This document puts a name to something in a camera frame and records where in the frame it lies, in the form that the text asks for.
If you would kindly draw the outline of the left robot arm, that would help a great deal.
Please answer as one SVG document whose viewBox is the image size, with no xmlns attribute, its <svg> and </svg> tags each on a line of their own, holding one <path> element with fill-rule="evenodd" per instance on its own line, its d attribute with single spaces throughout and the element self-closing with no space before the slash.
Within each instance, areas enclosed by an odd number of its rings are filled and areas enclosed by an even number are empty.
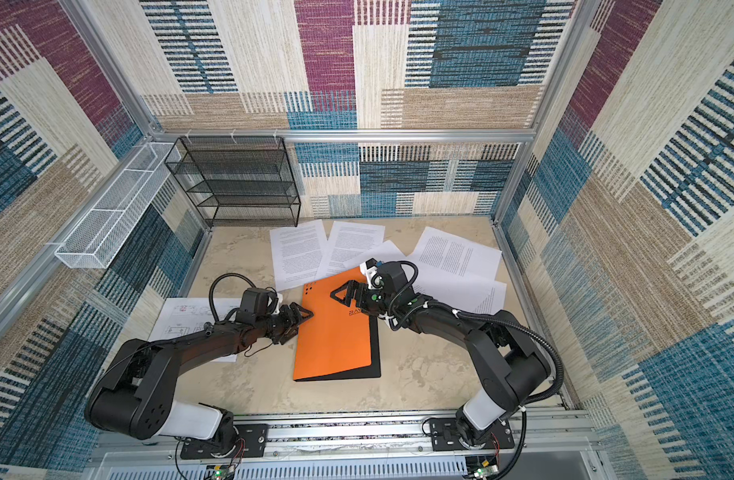
<svg viewBox="0 0 734 480">
<path fill-rule="evenodd" d="M 238 434 L 233 414 L 223 408 L 177 402 L 179 377 L 218 358 L 238 355 L 260 338 L 282 345 L 313 318 L 312 311 L 280 293 L 250 283 L 239 306 L 219 315 L 208 299 L 212 319 L 202 330 L 172 339 L 125 342 L 92 388 L 84 410 L 93 427 L 147 440 L 167 436 L 205 442 L 222 451 Z"/>
</svg>

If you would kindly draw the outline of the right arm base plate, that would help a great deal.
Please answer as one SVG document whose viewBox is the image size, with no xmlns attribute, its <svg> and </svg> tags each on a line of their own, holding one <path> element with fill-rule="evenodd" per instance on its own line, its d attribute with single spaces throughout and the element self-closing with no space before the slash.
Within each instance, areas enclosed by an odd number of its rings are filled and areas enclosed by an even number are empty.
<svg viewBox="0 0 734 480">
<path fill-rule="evenodd" d="M 464 417 L 429 417 L 421 424 L 434 451 L 512 449 L 516 446 L 508 422 L 495 421 L 487 430 L 478 430 Z"/>
</svg>

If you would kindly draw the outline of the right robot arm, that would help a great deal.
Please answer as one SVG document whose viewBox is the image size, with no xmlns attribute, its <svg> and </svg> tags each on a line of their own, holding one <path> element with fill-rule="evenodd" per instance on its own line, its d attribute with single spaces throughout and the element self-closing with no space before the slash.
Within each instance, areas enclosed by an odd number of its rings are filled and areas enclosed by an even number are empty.
<svg viewBox="0 0 734 480">
<path fill-rule="evenodd" d="M 369 259 L 360 273 L 361 281 L 339 285 L 330 297 L 387 319 L 393 331 L 437 336 L 468 352 L 481 388 L 456 412 L 464 447 L 481 447 L 495 425 L 561 390 L 565 367 L 558 351 L 510 312 L 473 313 L 420 292 L 415 288 L 420 269 L 408 260 Z"/>
</svg>

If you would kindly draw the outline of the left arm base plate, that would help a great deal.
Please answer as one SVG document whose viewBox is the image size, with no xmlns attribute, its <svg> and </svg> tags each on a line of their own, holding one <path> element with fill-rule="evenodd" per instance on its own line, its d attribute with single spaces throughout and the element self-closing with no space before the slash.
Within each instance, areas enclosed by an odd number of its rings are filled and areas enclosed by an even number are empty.
<svg viewBox="0 0 734 480">
<path fill-rule="evenodd" d="M 261 458 L 265 453 L 268 424 L 240 424 L 221 427 L 209 440 L 187 438 L 178 454 L 179 460 L 228 461 Z"/>
</svg>

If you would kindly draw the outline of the orange black file folder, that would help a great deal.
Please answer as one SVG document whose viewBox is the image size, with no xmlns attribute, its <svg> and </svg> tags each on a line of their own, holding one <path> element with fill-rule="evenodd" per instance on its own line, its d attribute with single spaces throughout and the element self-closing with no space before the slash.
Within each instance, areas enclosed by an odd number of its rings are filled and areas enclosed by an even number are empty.
<svg viewBox="0 0 734 480">
<path fill-rule="evenodd" d="M 358 268 L 308 283 L 302 307 L 313 312 L 297 335 L 293 380 L 375 379 L 381 376 L 378 322 L 347 307 L 331 293 L 350 280 L 362 281 Z"/>
</svg>

